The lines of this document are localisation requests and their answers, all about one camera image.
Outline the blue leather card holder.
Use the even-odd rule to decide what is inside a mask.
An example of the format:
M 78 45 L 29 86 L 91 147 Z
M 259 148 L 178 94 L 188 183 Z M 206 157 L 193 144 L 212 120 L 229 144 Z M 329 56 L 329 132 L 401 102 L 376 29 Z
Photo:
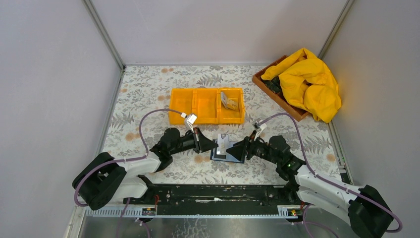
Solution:
M 219 142 L 219 140 L 214 139 L 213 142 L 217 143 L 218 146 L 211 150 L 211 160 L 229 163 L 244 163 L 244 160 L 236 159 L 234 156 L 226 152 L 226 149 L 231 148 L 235 144 L 235 141 L 225 142 L 223 139 L 221 142 Z

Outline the white credit card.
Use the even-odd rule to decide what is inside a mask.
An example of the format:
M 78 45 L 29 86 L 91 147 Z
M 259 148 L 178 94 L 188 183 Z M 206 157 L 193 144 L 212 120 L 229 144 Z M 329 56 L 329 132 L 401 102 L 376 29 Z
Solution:
M 218 144 L 218 147 L 216 149 L 216 154 L 217 155 L 226 155 L 226 149 L 229 148 L 229 144 L 230 144 L 229 136 L 226 135 L 226 136 L 222 137 L 221 134 L 218 134 L 217 144 Z

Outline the orange credit card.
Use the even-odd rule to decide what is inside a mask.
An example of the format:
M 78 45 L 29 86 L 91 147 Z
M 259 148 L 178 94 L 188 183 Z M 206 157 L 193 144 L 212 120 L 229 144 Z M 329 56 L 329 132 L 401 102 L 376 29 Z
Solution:
M 230 109 L 230 110 L 234 110 L 234 111 L 239 111 L 239 104 L 238 102 L 231 100 L 231 99 L 226 99 L 226 108 Z

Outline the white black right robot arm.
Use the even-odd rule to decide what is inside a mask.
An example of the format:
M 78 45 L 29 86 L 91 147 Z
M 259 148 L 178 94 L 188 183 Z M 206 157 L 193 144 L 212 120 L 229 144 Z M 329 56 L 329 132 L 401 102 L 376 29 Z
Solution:
M 304 160 L 291 153 L 282 136 L 274 136 L 269 142 L 245 137 L 226 152 L 236 159 L 257 156 L 275 164 L 276 172 L 290 186 L 284 190 L 288 203 L 315 205 L 342 219 L 361 238 L 382 237 L 394 220 L 374 187 L 358 187 L 311 172 Z

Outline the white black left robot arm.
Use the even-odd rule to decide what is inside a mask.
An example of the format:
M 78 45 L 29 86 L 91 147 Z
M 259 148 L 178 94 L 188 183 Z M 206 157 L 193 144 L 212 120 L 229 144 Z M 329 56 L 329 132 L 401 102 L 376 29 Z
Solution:
M 185 135 L 170 127 L 144 159 L 131 162 L 117 160 L 108 152 L 100 153 L 73 180 L 72 187 L 76 196 L 80 196 L 92 210 L 125 198 L 136 198 L 147 204 L 152 201 L 154 191 L 140 179 L 140 175 L 166 169 L 173 162 L 174 154 L 187 150 L 203 153 L 217 147 L 218 144 L 205 137 L 198 127 Z

